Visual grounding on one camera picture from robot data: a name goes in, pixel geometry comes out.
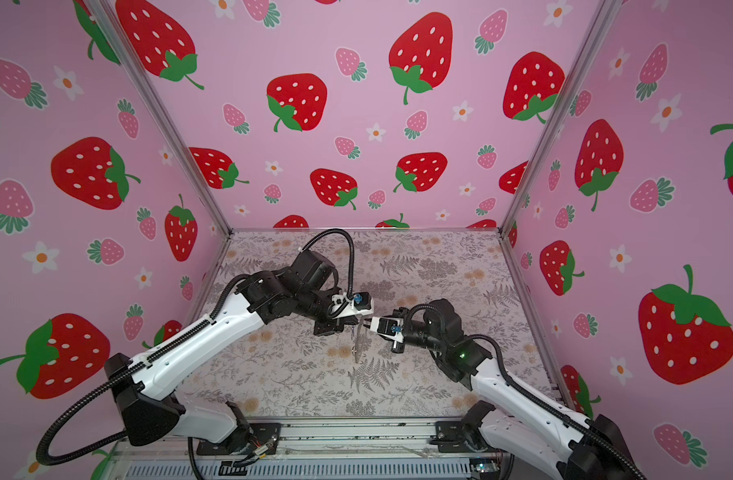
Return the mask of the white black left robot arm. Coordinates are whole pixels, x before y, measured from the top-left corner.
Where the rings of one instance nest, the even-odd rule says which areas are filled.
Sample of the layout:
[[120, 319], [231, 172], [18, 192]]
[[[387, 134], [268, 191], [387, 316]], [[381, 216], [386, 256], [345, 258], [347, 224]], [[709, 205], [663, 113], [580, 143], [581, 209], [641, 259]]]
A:
[[[106, 383], [80, 398], [46, 430], [36, 448], [36, 461], [55, 466], [118, 440], [145, 446], [168, 436], [200, 439], [212, 453], [250, 451], [254, 432], [236, 404], [198, 403], [178, 395], [176, 390], [224, 348], [274, 320], [296, 314], [312, 320], [314, 335], [328, 336], [372, 312], [370, 297], [354, 292], [354, 271], [346, 276], [346, 288], [326, 288], [326, 282], [338, 281], [338, 271], [312, 248], [330, 235], [342, 236], [348, 244], [354, 242], [344, 229], [324, 230], [300, 248], [290, 266], [232, 278], [214, 309], [172, 338], [132, 358], [122, 354], [110, 358], [106, 362]], [[114, 395], [124, 430], [74, 452], [50, 454], [56, 434], [107, 391]]]

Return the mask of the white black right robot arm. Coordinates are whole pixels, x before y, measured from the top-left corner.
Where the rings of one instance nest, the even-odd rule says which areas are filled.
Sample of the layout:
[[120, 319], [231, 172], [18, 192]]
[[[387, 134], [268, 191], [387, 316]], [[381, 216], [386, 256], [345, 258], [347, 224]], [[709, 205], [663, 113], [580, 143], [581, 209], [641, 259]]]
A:
[[475, 448], [513, 454], [552, 479], [644, 478], [614, 422], [590, 419], [510, 374], [501, 346], [466, 334], [448, 300], [397, 309], [374, 318], [371, 329], [395, 353], [408, 345], [428, 350], [450, 380], [485, 402], [487, 413], [473, 423]]

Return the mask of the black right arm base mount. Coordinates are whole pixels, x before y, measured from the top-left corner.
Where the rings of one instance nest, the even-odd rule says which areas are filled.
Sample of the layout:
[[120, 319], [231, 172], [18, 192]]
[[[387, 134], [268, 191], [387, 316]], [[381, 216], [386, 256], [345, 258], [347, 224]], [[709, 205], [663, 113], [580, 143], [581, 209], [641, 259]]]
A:
[[458, 420], [443, 420], [435, 423], [435, 435], [429, 444], [441, 453], [504, 453], [494, 448], [481, 433], [486, 420], [512, 420], [514, 416], [496, 408], [494, 404], [479, 400]]

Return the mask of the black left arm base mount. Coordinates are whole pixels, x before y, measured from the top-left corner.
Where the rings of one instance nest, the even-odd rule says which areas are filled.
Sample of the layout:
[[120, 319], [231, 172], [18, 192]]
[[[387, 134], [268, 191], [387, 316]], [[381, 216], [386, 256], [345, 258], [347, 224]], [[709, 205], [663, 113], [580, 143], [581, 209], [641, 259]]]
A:
[[264, 456], [276, 454], [282, 424], [250, 423], [236, 403], [226, 402], [226, 407], [230, 408], [236, 418], [236, 429], [220, 443], [200, 440], [194, 454], [200, 456], [238, 455], [238, 461], [234, 462], [236, 468], [249, 466]]

